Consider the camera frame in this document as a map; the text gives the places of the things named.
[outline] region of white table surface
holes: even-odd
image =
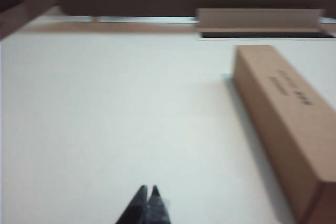
[[[200,41],[193,25],[41,16],[1,43],[1,221],[113,224],[157,184],[172,224],[293,224],[229,78],[276,48],[336,108],[335,40]]]

